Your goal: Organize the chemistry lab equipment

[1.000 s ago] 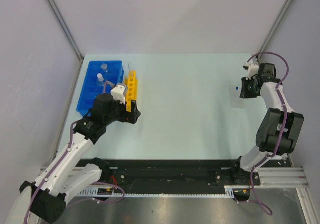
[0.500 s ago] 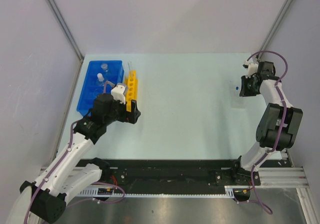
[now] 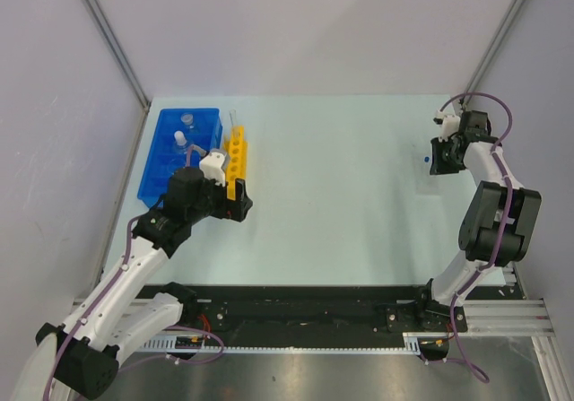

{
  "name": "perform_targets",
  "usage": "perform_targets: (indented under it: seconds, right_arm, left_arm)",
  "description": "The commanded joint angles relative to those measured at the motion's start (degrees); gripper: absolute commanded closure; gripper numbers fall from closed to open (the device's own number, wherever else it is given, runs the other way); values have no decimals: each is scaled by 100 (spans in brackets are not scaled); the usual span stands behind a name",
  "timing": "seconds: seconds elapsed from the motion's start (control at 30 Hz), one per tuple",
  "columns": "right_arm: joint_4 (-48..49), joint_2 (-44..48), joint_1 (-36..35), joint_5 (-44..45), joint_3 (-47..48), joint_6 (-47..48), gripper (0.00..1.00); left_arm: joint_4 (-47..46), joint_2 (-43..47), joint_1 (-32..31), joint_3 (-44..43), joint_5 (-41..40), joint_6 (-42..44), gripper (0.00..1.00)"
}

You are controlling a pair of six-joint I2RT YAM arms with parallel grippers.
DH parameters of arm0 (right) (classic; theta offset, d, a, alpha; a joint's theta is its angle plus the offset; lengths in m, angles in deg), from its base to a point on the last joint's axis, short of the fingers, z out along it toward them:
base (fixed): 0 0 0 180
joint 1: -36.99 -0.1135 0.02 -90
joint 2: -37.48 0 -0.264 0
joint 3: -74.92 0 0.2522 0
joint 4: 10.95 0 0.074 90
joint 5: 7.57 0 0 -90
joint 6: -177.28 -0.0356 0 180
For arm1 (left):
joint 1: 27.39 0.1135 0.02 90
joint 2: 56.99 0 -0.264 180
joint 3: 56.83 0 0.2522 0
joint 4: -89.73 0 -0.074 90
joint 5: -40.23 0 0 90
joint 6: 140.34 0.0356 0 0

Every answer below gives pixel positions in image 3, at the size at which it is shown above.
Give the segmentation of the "yellow test tube rack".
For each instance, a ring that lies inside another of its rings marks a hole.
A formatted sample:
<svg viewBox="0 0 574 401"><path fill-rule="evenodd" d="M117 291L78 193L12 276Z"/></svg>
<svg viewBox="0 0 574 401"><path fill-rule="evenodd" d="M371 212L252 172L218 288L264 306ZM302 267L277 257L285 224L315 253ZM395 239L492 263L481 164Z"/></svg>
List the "yellow test tube rack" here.
<svg viewBox="0 0 574 401"><path fill-rule="evenodd" d="M227 197L235 201L238 196L236 180L245 180L247 176L248 143L244 126L233 126L230 134L224 137L223 148L230 156L225 169Z"/></svg>

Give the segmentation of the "glass flask with white stopper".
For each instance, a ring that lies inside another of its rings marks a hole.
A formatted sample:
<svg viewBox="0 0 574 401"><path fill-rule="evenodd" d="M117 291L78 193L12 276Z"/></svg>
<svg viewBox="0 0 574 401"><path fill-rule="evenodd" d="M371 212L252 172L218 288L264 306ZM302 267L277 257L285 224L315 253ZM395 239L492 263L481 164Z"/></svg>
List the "glass flask with white stopper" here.
<svg viewBox="0 0 574 401"><path fill-rule="evenodd" d="M177 130L173 134L172 151L176 154L184 154L188 151L193 142L181 130Z"/></svg>

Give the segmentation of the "clear glass test tube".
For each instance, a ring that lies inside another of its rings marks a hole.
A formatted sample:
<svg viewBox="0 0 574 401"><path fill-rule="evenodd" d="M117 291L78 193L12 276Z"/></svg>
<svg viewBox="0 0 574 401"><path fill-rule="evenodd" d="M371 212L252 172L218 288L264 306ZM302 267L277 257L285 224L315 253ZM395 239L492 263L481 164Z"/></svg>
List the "clear glass test tube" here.
<svg viewBox="0 0 574 401"><path fill-rule="evenodd" d="M237 138L239 136L237 113L235 109L229 111L230 116L230 136Z"/></svg>

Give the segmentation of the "blue divided plastic bin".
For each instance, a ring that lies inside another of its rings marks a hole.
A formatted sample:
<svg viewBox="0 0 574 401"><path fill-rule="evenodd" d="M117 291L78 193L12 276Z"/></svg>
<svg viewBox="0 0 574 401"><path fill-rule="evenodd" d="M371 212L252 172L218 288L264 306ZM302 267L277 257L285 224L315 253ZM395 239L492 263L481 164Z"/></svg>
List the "blue divided plastic bin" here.
<svg viewBox="0 0 574 401"><path fill-rule="evenodd" d="M148 207L154 205L166 192L169 178L177 169L199 165L200 154L187 152L192 145L208 152L220 147L221 142L219 109L162 109L143 169L138 199Z"/></svg>

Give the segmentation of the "small clear glass flask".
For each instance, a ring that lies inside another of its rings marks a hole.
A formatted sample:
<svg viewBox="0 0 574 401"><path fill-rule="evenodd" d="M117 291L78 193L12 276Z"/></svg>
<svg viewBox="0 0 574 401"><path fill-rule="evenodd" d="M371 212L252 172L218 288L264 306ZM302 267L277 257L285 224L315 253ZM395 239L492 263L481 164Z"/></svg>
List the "small clear glass flask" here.
<svg viewBox="0 0 574 401"><path fill-rule="evenodd" d="M186 129L194 129L194 115L191 112L186 112L180 116L180 120Z"/></svg>

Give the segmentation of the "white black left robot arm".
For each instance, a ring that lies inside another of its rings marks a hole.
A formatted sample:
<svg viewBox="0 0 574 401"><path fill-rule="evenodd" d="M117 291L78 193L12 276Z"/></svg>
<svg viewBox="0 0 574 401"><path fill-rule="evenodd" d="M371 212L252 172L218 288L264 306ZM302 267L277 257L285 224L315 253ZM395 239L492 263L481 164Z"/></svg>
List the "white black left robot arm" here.
<svg viewBox="0 0 574 401"><path fill-rule="evenodd" d="M37 332L37 344L54 341L41 399L51 399L52 383L58 381L95 400L142 344L168 327L192 327L198 318L195 297L177 283L166 285L145 309L130 317L124 313L190 238L195 224L209 217L243 222L252 205L242 177L220 181L202 168L176 170L156 203L128 222L125 250L110 273L62 323L45 323Z"/></svg>

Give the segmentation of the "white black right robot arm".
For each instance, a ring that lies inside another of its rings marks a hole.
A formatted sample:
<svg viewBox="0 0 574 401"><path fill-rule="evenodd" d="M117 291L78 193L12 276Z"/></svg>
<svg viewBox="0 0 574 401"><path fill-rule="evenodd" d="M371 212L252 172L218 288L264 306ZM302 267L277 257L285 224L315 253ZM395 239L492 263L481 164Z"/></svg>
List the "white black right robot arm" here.
<svg viewBox="0 0 574 401"><path fill-rule="evenodd" d="M431 143L431 176L469 171L476 190L461 222L459 251L430 281L430 297L415 305L413 318L424 330L446 319L448 307L460 307L468 293L497 267L522 260L528 250L542 203L504 159L502 140L491 134L488 114L442 111L435 115L439 135Z"/></svg>

